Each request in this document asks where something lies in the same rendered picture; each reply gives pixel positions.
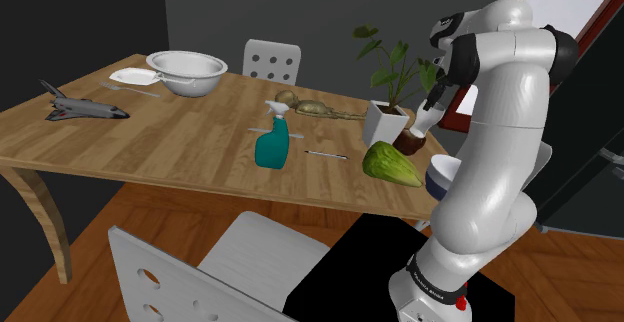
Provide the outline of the white and brown vase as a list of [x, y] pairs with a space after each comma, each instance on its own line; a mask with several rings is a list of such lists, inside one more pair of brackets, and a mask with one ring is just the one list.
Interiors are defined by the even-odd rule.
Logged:
[[428, 110], [424, 109], [426, 102], [419, 106], [414, 123], [409, 128], [404, 128], [393, 142], [393, 146], [406, 156], [411, 156], [420, 150], [426, 143], [426, 133], [437, 124], [445, 114], [446, 109], [435, 103]]

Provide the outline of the green plant in white pot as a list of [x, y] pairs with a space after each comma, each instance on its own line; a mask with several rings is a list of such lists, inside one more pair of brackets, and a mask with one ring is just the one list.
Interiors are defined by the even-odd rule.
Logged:
[[353, 38], [368, 40], [357, 60], [376, 53], [379, 67], [370, 77], [370, 87], [387, 87], [385, 102], [369, 102], [362, 134], [368, 147], [378, 141], [392, 144], [408, 122], [400, 104], [421, 90], [429, 92], [439, 79], [439, 68], [432, 62], [416, 57], [411, 64], [407, 63], [408, 43], [399, 40], [391, 50], [386, 49], [382, 40], [375, 37], [378, 32], [369, 24], [352, 32]]

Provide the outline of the blue and white bowl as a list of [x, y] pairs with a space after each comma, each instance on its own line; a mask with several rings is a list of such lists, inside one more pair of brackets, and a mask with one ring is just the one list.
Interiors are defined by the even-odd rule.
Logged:
[[460, 165], [460, 159], [449, 155], [436, 154], [431, 157], [425, 173], [425, 187], [434, 199], [443, 199]]

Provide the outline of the green lettuce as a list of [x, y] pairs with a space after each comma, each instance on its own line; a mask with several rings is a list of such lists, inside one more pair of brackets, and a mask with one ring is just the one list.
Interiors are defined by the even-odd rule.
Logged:
[[416, 166], [392, 144], [377, 141], [367, 150], [362, 161], [363, 172], [373, 178], [421, 187], [423, 178]]

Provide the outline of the golden skeleton figure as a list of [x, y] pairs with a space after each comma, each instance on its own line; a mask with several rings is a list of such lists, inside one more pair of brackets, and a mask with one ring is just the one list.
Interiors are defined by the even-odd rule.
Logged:
[[364, 120], [366, 113], [356, 114], [338, 111], [316, 100], [300, 100], [291, 90], [282, 90], [274, 97], [276, 102], [286, 104], [297, 114], [329, 119]]

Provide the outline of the black and silver pen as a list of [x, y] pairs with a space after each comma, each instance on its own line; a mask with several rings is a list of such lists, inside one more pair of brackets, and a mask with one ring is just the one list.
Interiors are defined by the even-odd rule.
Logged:
[[312, 151], [312, 150], [305, 150], [304, 152], [307, 153], [307, 154], [311, 154], [311, 155], [318, 155], [318, 156], [331, 157], [331, 158], [342, 159], [342, 160], [349, 160], [348, 156], [339, 155], [339, 154], [325, 153], [325, 152]]

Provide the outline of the silver knife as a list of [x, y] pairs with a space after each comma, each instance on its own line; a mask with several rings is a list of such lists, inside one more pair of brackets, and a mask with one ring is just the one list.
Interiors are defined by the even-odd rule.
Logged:
[[263, 134], [275, 134], [275, 135], [281, 135], [281, 136], [285, 136], [287, 135], [290, 138], [298, 138], [298, 139], [303, 139], [304, 136], [301, 134], [295, 134], [295, 133], [286, 133], [284, 131], [276, 131], [276, 130], [269, 130], [269, 129], [261, 129], [261, 128], [248, 128], [248, 131], [253, 131], [253, 132], [259, 132], [259, 133], [263, 133]]

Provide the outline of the teal spray bottle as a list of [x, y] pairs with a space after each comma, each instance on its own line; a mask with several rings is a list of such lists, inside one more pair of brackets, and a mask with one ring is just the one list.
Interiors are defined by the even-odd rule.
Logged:
[[266, 100], [267, 113], [273, 112], [273, 127], [261, 135], [255, 144], [254, 159], [259, 167], [282, 169], [289, 152], [289, 132], [285, 113], [290, 107], [282, 102]]

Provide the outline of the white chair with round holes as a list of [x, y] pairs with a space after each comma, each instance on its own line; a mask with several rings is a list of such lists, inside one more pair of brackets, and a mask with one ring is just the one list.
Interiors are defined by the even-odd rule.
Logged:
[[244, 47], [244, 76], [295, 85], [301, 61], [297, 45], [249, 39]]
[[297, 322], [286, 298], [329, 250], [252, 211], [197, 266], [117, 226], [108, 237], [130, 322]]

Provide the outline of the black robot stand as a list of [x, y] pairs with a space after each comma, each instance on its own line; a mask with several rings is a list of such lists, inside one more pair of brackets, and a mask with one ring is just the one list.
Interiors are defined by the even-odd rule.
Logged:
[[457, 276], [397, 217], [363, 214], [288, 294], [298, 322], [516, 322], [514, 296], [481, 273]]

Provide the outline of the large white bowl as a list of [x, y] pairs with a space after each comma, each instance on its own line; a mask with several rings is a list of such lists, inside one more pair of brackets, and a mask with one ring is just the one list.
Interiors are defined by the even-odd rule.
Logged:
[[146, 58], [146, 63], [169, 91], [190, 98], [211, 93], [228, 70], [221, 59], [191, 51], [155, 52]]

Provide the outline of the wooden table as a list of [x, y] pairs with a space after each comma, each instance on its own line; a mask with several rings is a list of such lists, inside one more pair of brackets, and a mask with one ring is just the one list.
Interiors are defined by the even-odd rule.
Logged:
[[204, 97], [180, 97], [158, 83], [148, 90], [161, 96], [156, 98], [99, 85], [110, 74], [104, 67], [62, 90], [116, 105], [129, 118], [51, 122], [48, 94], [0, 112], [0, 175], [39, 221], [62, 283], [72, 276], [69, 242], [41, 179], [45, 171], [418, 220], [428, 219], [434, 208], [422, 188], [363, 173], [366, 147], [359, 121], [289, 113], [289, 129], [304, 138], [292, 143], [282, 170], [256, 167], [257, 132], [247, 129], [271, 125], [265, 101], [280, 90], [278, 83], [227, 73]]

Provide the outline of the white plate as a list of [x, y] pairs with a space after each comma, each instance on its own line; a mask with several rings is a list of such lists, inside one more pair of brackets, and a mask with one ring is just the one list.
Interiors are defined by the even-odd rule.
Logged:
[[109, 79], [123, 84], [138, 86], [149, 86], [159, 81], [156, 71], [132, 67], [113, 72]]

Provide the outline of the silver fork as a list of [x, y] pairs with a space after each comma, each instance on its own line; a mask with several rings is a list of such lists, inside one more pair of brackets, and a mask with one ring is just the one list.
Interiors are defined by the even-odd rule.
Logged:
[[99, 85], [101, 85], [102, 87], [108, 88], [110, 90], [114, 90], [114, 91], [126, 90], [126, 91], [136, 92], [136, 93], [140, 93], [140, 94], [151, 96], [151, 97], [156, 97], [156, 98], [161, 97], [159, 94], [141, 91], [141, 90], [129, 88], [129, 87], [121, 87], [121, 86], [113, 85], [107, 82], [99, 82]]

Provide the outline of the grey toy space shuttle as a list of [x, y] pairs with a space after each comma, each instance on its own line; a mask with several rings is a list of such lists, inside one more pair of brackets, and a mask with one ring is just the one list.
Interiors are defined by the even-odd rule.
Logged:
[[40, 79], [39, 82], [55, 96], [55, 99], [50, 101], [54, 110], [46, 117], [48, 121], [82, 117], [105, 119], [126, 119], [130, 117], [127, 112], [114, 105], [98, 103], [90, 99], [69, 98], [45, 80]]

